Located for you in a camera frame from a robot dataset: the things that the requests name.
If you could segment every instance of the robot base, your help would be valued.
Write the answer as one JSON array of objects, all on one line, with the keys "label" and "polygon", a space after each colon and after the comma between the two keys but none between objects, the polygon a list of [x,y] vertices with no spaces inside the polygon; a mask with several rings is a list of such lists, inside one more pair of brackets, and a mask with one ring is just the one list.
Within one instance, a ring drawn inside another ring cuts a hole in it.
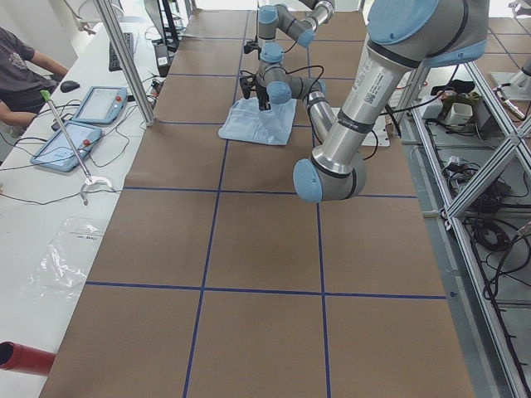
[{"label": "robot base", "polygon": [[[507,72],[492,72],[490,73],[497,85],[503,85],[510,81],[515,73]],[[531,90],[528,92],[523,92],[521,90],[515,90],[513,87],[502,87],[502,92],[504,93],[505,98],[510,101],[531,101]]]}]

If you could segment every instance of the sticker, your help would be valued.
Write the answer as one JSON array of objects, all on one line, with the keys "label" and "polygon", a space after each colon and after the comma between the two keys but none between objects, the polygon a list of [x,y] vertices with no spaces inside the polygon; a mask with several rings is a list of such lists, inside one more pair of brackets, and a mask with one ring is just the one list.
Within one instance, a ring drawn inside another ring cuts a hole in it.
[{"label": "sticker", "polygon": [[365,81],[365,78],[367,77],[372,64],[373,64],[373,60],[368,58],[367,61],[365,62],[365,65],[363,65],[363,68],[359,71],[359,75],[356,77],[356,80],[354,81],[354,87],[353,87],[354,92]]},{"label": "sticker", "polygon": [[368,89],[367,94],[365,94],[363,101],[376,108],[380,105],[380,100],[391,86],[391,83],[392,75],[384,75],[382,72],[378,73],[373,84]]}]

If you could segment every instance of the table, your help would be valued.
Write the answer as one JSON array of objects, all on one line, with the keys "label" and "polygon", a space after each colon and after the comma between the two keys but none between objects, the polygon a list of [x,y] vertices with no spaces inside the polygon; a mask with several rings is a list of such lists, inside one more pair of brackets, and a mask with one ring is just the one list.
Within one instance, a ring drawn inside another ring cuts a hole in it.
[{"label": "table", "polygon": [[[146,40],[146,36],[149,36],[146,31],[150,25],[146,22],[127,22],[121,25],[123,32],[135,34],[134,61],[141,80],[146,80],[146,88],[151,83],[149,78],[157,75],[153,46],[150,40]],[[111,73],[107,70],[108,45],[109,38],[102,27],[65,78],[79,82],[81,87],[66,94],[57,90],[52,96],[56,105],[66,104],[70,100],[82,100],[93,85],[127,87],[123,72]],[[134,103],[127,104],[117,122],[104,128],[104,132],[110,131],[133,106]],[[38,117],[23,137],[50,138],[52,119],[50,112]],[[119,128],[130,140],[124,153],[115,162],[103,168],[96,168],[91,160],[87,160],[90,171],[94,175],[108,177],[114,189],[120,190],[139,147],[144,128],[140,112],[133,109]],[[124,137],[113,132],[94,147],[92,156],[96,162],[106,163],[122,151],[125,143]],[[41,145],[41,142],[33,140],[19,144],[31,153],[36,152]],[[7,157],[0,168],[0,182],[3,183],[4,194],[45,202],[80,190],[85,175],[79,167],[67,174],[37,167],[7,170],[30,164],[29,158],[28,153],[16,148]],[[0,340],[19,342],[50,352],[57,351],[76,303],[21,298],[21,288],[27,283],[28,276],[35,271],[48,244],[67,217],[109,220],[118,198],[119,193],[102,192],[90,194],[88,206],[83,205],[79,196],[47,206],[38,206],[0,197]],[[0,372],[3,396],[36,397],[45,380],[45,377],[13,371]]]}]

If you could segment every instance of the robotic arm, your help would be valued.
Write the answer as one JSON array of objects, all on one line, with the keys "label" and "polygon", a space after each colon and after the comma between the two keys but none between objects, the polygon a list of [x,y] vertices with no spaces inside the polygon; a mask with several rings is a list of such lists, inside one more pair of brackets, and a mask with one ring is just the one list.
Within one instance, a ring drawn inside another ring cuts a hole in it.
[{"label": "robotic arm", "polygon": [[244,96],[256,87],[261,109],[269,101],[303,99],[322,144],[296,163],[293,181],[305,201],[343,200],[361,192],[366,180],[359,147],[371,132],[403,75],[422,62],[426,67],[476,60],[485,52],[489,0],[376,0],[369,13],[368,58],[338,116],[330,108],[324,84],[287,75],[284,52],[274,43],[281,29],[309,46],[318,25],[334,14],[331,0],[300,0],[313,9],[302,22],[285,6],[259,11],[261,64],[256,75],[241,78]]},{"label": "robotic arm", "polygon": [[299,0],[312,12],[302,21],[293,17],[284,4],[260,7],[256,41],[248,41],[244,52],[257,50],[260,66],[256,75],[240,78],[241,91],[246,99],[255,91],[260,110],[273,104],[284,104],[290,99],[303,100],[313,91],[324,91],[324,84],[311,78],[289,76],[283,66],[284,50],[275,43],[280,29],[300,46],[307,48],[315,39],[315,31],[328,23],[334,14],[334,0]]},{"label": "robotic arm", "polygon": [[368,59],[338,117],[322,92],[305,100],[323,144],[295,165],[306,201],[343,200],[361,192],[365,166],[358,149],[400,79],[427,67],[473,61],[485,52],[488,0],[376,0],[368,20]]}]

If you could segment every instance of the light blue cloth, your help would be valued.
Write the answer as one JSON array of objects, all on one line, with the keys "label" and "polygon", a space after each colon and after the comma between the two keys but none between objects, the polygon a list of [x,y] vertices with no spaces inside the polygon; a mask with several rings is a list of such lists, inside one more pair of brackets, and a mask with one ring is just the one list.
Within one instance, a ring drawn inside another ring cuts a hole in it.
[{"label": "light blue cloth", "polygon": [[264,143],[266,145],[286,145],[290,138],[291,126],[295,117],[296,99],[285,104],[271,104],[270,110],[258,109],[258,99],[239,99],[229,111],[227,121],[218,135],[225,139]]}]

